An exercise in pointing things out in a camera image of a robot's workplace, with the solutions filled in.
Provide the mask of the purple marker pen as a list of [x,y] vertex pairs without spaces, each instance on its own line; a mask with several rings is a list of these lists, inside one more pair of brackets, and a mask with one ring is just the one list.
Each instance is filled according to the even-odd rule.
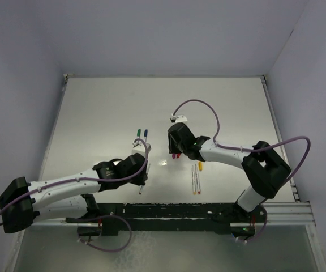
[[[147,177],[148,177],[148,173],[149,173],[149,170],[150,170],[150,166],[151,166],[151,164],[149,163],[147,165],[147,168],[146,168],[146,171],[145,171],[145,174],[147,175]],[[140,186],[139,195],[142,195],[144,186],[145,186],[145,184]]]

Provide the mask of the blue marker pen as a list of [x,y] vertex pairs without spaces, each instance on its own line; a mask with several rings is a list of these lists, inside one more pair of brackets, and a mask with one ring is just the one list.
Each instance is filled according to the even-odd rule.
[[144,136],[143,136],[143,142],[147,144],[147,138],[148,138],[148,129],[145,129]]

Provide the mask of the yellow marker pen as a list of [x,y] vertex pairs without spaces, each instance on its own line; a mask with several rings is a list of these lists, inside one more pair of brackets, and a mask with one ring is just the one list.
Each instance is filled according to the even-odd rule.
[[192,174],[192,192],[193,195],[197,194],[197,189],[196,189],[196,178],[195,178],[195,167],[192,165],[191,167],[191,174]]

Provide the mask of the red marker pen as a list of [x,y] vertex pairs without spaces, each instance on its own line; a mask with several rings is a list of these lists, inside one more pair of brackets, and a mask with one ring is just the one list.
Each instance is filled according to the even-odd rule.
[[201,194],[201,185],[200,185],[198,165],[195,165],[195,176],[196,176],[197,193]]

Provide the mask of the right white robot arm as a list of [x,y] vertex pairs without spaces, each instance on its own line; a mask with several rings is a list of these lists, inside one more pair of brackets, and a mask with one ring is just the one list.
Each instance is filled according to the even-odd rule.
[[184,154],[191,160],[215,162],[243,170],[250,186],[238,197],[234,204],[234,217],[240,222],[248,221],[254,209],[268,199],[273,199],[286,183],[291,168],[269,144],[259,141],[252,150],[241,151],[223,149],[207,136],[195,137],[182,122],[168,129],[168,148],[171,154]]

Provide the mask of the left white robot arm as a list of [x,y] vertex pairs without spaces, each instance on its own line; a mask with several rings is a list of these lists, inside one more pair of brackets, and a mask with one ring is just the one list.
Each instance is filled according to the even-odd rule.
[[28,182],[25,177],[18,177],[0,195],[0,226],[5,233],[15,233],[55,218],[97,220],[103,213],[94,194],[125,184],[145,185],[147,165],[146,155],[136,152],[55,180]]

